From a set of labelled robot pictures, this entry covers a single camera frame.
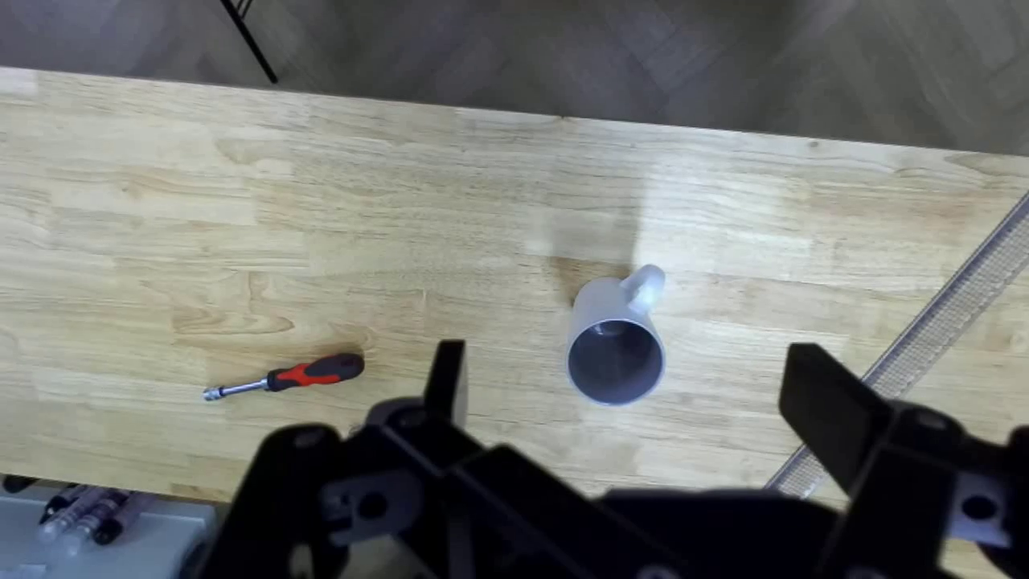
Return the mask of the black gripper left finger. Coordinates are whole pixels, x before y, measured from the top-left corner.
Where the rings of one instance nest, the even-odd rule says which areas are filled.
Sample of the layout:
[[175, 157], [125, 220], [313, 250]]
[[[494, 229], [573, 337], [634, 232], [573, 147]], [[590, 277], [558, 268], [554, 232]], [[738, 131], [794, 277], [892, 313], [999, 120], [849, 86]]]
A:
[[425, 387], [425, 409], [451, 425], [468, 423], [468, 344], [440, 342]]

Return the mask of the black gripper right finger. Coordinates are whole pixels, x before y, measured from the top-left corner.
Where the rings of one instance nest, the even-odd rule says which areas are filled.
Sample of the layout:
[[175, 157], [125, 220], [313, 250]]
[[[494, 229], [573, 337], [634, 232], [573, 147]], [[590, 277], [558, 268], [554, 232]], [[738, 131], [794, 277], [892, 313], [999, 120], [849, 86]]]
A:
[[882, 484], [894, 409], [819, 344], [792, 344], [779, 413], [846, 494]]

